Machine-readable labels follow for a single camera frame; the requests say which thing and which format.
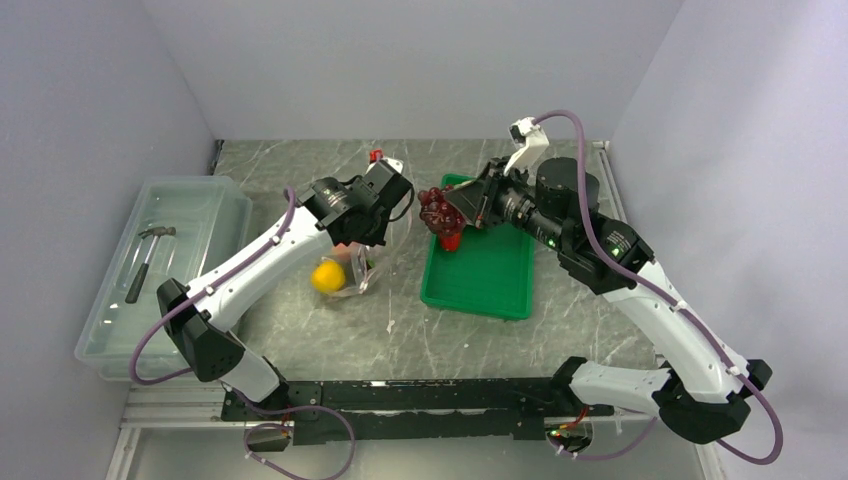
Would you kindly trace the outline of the dark red grape bunch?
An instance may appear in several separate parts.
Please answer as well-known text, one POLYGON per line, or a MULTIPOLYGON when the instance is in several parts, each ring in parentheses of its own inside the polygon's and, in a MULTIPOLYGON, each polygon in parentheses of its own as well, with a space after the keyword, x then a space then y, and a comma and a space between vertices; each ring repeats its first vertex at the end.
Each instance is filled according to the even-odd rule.
POLYGON ((421 206, 419 218, 430 232, 438 237, 447 238, 461 234, 467 225, 461 212, 446 199, 446 193, 453 189, 453 185, 447 185, 442 188, 421 190, 417 193, 421 206))

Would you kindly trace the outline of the clear zip top bag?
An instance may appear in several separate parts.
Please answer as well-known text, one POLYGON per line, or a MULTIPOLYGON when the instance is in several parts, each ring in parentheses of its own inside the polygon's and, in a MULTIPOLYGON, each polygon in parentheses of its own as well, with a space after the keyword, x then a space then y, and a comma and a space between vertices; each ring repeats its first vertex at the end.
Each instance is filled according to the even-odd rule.
MULTIPOLYGON (((403 175, 406 177, 405 164, 403 175)), ((351 178, 338 180, 334 177, 326 177, 312 185, 318 206, 315 217, 319 220, 319 225, 330 234, 334 242, 333 247, 337 244, 351 245, 355 243, 349 242, 344 233, 344 217, 353 212, 352 195, 344 183, 351 178)), ((412 224, 412 200, 413 184, 411 192, 392 212, 396 220, 389 224, 386 232, 386 244, 384 246, 368 246, 357 243, 360 245, 358 255, 353 257, 350 262, 339 263, 346 274, 347 282, 344 288, 333 294, 324 295, 336 298, 360 295, 376 283, 379 277, 388 270, 400 247, 407 239, 412 224)), ((331 250, 321 257, 314 269, 324 260, 331 259, 329 257, 331 250)))

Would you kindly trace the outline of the orange fruit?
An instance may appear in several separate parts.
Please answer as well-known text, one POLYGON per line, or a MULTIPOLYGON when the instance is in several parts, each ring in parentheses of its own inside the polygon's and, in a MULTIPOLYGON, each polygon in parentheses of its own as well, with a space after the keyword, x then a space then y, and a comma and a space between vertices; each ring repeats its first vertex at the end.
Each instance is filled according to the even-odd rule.
POLYGON ((310 276, 312 287, 323 294, 333 294, 344 288, 347 282, 343 267, 332 259, 324 260, 310 276))

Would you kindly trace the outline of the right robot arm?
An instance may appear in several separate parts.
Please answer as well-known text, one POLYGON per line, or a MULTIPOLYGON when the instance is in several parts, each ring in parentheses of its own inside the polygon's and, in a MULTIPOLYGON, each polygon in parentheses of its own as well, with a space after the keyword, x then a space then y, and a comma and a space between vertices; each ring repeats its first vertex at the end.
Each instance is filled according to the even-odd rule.
POLYGON ((664 359, 658 368, 635 370, 571 357, 551 380, 557 411, 617 406, 655 415, 690 442, 722 442, 742 429, 750 401, 762 399, 771 368, 713 334, 647 242, 600 212, 599 189, 572 158, 545 160, 535 174, 495 159, 478 177, 450 187, 444 201, 469 226, 508 224, 552 250, 573 279, 627 316, 664 359))

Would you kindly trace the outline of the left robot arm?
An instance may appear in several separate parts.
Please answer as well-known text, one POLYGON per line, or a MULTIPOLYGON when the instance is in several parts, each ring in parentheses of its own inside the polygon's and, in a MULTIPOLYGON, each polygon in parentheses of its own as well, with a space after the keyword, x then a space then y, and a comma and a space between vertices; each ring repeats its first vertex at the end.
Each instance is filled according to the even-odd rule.
POLYGON ((414 192, 403 163, 383 158, 349 180, 324 177, 301 195, 288 188, 285 197, 286 213, 231 258, 187 284, 169 279, 157 290, 165 332, 195 377, 239 391, 264 420, 285 411, 288 385, 234 326, 284 277, 337 246, 352 248, 350 258, 365 274, 357 284, 370 284, 378 263, 363 254, 387 258, 389 231, 410 219, 414 192))

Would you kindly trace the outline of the red orange mango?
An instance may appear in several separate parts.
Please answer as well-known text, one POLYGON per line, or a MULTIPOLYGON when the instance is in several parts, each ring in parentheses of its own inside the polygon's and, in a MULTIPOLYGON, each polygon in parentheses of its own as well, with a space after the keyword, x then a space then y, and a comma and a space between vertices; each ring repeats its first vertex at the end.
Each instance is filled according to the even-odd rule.
POLYGON ((462 233, 444 234, 438 237, 440 247, 446 252, 456 252, 461 245, 462 233))

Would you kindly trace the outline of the green plastic tray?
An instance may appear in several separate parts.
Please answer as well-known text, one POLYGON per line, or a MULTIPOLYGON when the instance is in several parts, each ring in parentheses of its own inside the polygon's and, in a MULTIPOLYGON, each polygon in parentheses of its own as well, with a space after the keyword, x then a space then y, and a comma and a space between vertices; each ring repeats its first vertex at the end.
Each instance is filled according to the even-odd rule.
POLYGON ((534 250, 533 238, 505 225, 466 228, 452 252, 432 235, 420 299, 433 308, 525 320, 533 310, 534 250))

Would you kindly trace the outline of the clear plastic storage box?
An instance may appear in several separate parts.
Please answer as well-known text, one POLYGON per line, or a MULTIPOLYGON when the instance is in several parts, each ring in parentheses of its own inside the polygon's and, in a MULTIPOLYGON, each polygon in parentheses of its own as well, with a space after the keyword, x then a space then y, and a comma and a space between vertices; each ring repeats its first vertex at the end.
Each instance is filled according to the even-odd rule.
POLYGON ((129 381, 132 353, 161 317, 157 288, 168 279, 187 283, 239 251, 253 235, 251 210, 251 200, 229 177, 146 180, 90 309, 76 358, 106 381, 129 381), (151 241, 139 233, 156 226, 175 227, 176 235, 159 240, 138 301, 126 304, 151 241))

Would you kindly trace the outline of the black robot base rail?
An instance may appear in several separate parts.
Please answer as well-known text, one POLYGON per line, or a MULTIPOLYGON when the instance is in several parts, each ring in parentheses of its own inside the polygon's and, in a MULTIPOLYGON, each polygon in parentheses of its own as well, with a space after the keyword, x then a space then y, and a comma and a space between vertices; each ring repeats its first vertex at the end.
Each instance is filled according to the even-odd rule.
POLYGON ((411 440, 510 437, 541 440, 548 428, 582 415, 588 424, 610 406, 583 408, 552 390, 547 378, 391 381, 292 381, 284 401, 253 411, 235 394, 224 397, 225 422, 258 423, 287 415, 296 446, 354 438, 411 440))

